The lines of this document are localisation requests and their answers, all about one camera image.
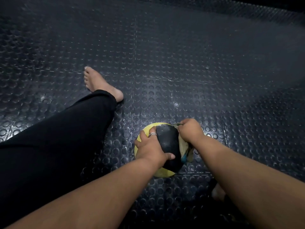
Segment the person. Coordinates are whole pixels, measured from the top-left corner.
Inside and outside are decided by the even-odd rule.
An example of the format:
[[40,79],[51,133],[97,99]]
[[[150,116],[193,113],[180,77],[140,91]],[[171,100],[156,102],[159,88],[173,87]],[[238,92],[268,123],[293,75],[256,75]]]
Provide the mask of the person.
[[[1,143],[1,178],[5,180],[1,192],[8,198],[1,201],[6,206],[13,198],[22,208],[34,199],[41,203],[41,196],[50,194],[48,188],[57,195],[67,191],[65,182],[105,137],[123,94],[92,68],[86,67],[84,73],[90,95]],[[195,119],[184,119],[181,124],[181,137],[196,148],[218,181],[215,198],[227,194],[257,228],[305,228],[303,182],[205,136]],[[135,140],[139,148],[135,160],[49,202],[8,228],[117,228],[156,170],[174,158],[162,151],[156,135],[147,137],[141,131],[140,138],[141,142]]]

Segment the coin-pattern rubber floor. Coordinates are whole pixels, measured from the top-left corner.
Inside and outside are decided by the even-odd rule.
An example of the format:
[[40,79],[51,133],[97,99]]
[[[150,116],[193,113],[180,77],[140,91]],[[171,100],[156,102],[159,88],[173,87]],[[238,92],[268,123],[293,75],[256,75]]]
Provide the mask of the coin-pattern rubber floor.
[[[83,183],[134,159],[146,125],[187,117],[305,181],[302,13],[230,0],[0,2],[0,142],[88,94],[82,71],[91,66],[125,101]],[[212,179],[194,154],[175,176],[152,179],[123,224],[236,223],[210,200]]]

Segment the yellow fabric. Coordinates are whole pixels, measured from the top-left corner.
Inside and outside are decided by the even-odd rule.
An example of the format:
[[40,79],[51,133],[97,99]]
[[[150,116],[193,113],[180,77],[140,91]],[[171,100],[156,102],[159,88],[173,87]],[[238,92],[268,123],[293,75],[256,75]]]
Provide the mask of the yellow fabric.
[[[147,125],[145,128],[143,128],[143,131],[145,132],[146,136],[148,136],[149,134],[149,130],[154,127],[154,126],[158,126],[158,125],[161,125],[161,124],[167,124],[167,123],[152,123],[150,125]],[[137,154],[137,151],[138,151],[138,148],[135,146],[135,155]],[[170,177],[170,176],[173,176],[175,173],[168,170],[168,169],[165,169],[165,168],[160,168],[157,170],[157,172],[154,174],[155,177],[158,177],[158,178],[167,178],[167,177]]]

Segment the ring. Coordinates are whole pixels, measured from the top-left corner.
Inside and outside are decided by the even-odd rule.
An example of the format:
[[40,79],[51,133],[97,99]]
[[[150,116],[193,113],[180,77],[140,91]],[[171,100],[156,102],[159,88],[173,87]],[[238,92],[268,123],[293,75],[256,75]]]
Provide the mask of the ring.
[[157,135],[155,132],[151,132],[150,134],[148,134],[148,137],[150,137],[151,135]]

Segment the leg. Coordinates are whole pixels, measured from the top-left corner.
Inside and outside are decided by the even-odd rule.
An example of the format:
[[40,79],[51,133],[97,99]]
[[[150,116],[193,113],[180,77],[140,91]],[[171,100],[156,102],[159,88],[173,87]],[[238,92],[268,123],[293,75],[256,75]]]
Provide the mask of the leg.
[[5,225],[71,191],[88,157],[100,149],[116,102],[123,99],[87,67],[92,93],[0,144],[0,214]]

